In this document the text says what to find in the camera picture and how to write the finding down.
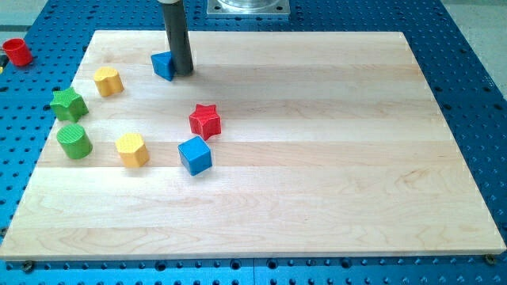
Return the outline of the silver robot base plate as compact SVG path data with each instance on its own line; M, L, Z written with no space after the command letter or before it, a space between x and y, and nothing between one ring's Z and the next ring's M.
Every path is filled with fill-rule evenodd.
M289 15L289 0L208 0L208 16Z

